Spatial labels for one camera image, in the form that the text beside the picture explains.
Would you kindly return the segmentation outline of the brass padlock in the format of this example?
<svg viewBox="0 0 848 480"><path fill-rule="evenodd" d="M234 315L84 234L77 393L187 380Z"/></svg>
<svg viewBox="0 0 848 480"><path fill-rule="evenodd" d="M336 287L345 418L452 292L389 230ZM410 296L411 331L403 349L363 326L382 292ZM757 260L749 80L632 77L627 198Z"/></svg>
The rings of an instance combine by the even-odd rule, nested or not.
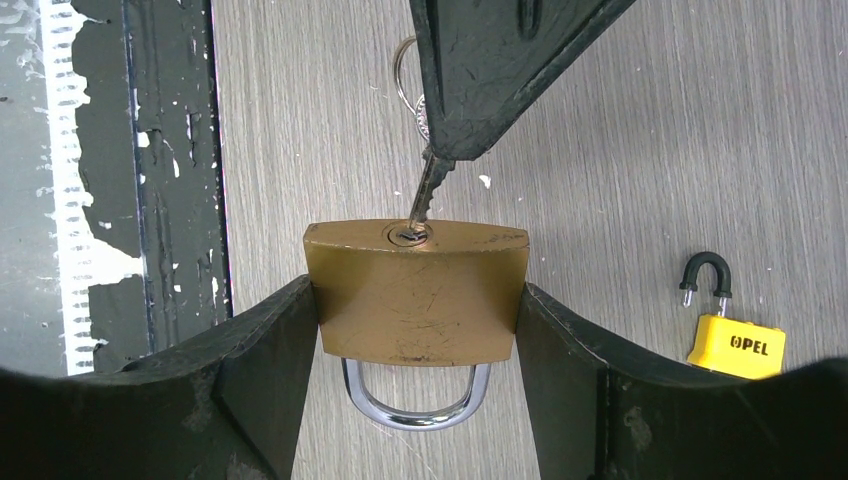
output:
<svg viewBox="0 0 848 480"><path fill-rule="evenodd" d="M522 229L432 220L413 236L402 220L310 225L303 237L322 346L342 361L345 387L369 419L405 431L447 429L470 418L491 368L510 358L529 258ZM454 404L404 411L365 385L367 363L468 367Z"/></svg>

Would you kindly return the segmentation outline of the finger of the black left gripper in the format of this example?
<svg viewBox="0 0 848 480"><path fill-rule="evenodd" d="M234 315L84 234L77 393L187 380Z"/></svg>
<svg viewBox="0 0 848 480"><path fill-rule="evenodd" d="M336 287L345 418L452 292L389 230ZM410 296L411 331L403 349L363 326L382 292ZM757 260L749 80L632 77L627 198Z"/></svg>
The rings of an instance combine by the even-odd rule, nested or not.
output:
<svg viewBox="0 0 848 480"><path fill-rule="evenodd" d="M411 2L434 154L482 156L632 3Z"/></svg>

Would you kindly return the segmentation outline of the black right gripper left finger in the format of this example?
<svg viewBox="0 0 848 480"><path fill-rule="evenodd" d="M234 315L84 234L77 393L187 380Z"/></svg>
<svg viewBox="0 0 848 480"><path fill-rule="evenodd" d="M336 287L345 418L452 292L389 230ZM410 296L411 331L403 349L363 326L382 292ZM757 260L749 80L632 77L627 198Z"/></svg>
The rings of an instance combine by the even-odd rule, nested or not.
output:
<svg viewBox="0 0 848 480"><path fill-rule="evenodd" d="M318 329L309 279L112 373L1 373L5 479L287 479Z"/></svg>

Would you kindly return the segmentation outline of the yellow small padlock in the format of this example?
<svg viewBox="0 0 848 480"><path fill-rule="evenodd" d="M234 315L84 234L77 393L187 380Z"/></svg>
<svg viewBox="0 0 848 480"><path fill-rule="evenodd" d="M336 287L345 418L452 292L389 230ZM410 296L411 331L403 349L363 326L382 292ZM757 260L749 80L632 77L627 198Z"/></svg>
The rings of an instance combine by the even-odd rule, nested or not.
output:
<svg viewBox="0 0 848 480"><path fill-rule="evenodd" d="M732 298L732 273L719 254L703 251L687 261L679 289L683 291L682 306L692 304L698 291L697 278L705 265L713 267L716 286L713 296L717 308L713 313L699 316L692 350L687 363L705 370L749 380L776 376L782 372L786 333L779 328L766 327L726 316Z"/></svg>

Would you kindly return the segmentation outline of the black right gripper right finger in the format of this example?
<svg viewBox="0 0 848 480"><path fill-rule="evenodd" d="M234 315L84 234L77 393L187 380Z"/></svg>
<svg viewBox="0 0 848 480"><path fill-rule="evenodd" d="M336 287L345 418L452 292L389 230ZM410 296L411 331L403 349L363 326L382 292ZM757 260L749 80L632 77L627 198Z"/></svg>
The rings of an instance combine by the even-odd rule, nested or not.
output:
<svg viewBox="0 0 848 480"><path fill-rule="evenodd" d="M764 380L688 366L526 285L517 347L545 479L843 479L847 362Z"/></svg>

